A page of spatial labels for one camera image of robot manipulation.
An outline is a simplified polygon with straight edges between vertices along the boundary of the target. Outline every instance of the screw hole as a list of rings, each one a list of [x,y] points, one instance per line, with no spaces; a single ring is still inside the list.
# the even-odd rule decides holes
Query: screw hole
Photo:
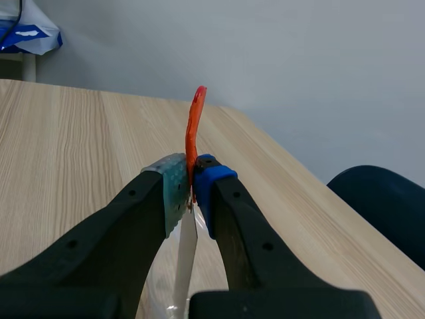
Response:
[[[77,245],[78,245],[78,241],[73,239],[66,244],[66,248],[73,249],[73,248],[77,247]]]
[[[272,251],[273,250],[273,245],[271,243],[264,243],[263,244],[263,249],[265,251]]]

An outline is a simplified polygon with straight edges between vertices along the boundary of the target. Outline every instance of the blue and white bag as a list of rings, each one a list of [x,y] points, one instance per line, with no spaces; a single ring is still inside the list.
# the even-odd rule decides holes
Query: blue and white bag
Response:
[[[18,0],[0,0],[0,38],[19,15]],[[42,55],[62,45],[59,28],[37,7],[33,0],[23,0],[19,24],[4,39],[0,53]]]

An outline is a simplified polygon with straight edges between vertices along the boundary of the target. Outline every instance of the plastic bag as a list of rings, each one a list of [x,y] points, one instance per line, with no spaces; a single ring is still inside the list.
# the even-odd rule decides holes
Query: plastic bag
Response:
[[[198,243],[193,264],[189,298],[204,290],[228,290],[226,271],[217,243],[210,239],[207,226],[197,206],[195,206]],[[154,319],[174,318],[173,290],[177,270],[180,222],[159,249],[147,276],[147,301],[143,305],[141,316]]]
[[[0,1],[0,37],[19,14],[17,0]],[[33,53],[42,55],[62,45],[59,28],[37,7],[33,0],[23,0],[19,24],[1,44],[0,53]]]

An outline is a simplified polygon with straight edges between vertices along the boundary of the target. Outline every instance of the blue gripper pad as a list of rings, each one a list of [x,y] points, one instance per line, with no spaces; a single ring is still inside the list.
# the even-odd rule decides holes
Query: blue gripper pad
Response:
[[[190,196],[186,155],[174,153],[165,156],[142,171],[156,171],[163,176],[165,236],[168,238],[185,213]]]

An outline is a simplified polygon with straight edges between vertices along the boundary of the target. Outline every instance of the light wood tabletop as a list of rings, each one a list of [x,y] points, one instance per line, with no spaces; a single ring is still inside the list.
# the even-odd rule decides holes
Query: light wood tabletop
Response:
[[[188,102],[0,80],[0,272],[105,206],[141,168],[183,152],[188,112]],[[238,172],[317,276],[366,290],[383,318],[425,318],[425,272],[243,113],[205,106],[197,145]],[[158,254],[140,318],[166,307],[174,245]],[[225,287],[216,244],[201,231],[191,292]]]

